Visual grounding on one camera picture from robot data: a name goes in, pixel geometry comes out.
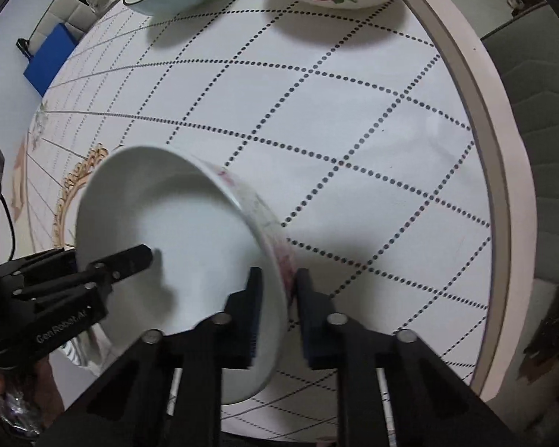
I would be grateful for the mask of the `person's left hand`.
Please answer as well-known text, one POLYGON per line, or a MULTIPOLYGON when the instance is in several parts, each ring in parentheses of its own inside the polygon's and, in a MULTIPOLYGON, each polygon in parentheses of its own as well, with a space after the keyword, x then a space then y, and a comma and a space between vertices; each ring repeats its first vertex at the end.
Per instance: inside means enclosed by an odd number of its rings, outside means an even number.
POLYGON ((35 440, 64 412, 49 357, 0 369, 0 421, 9 434, 35 440))

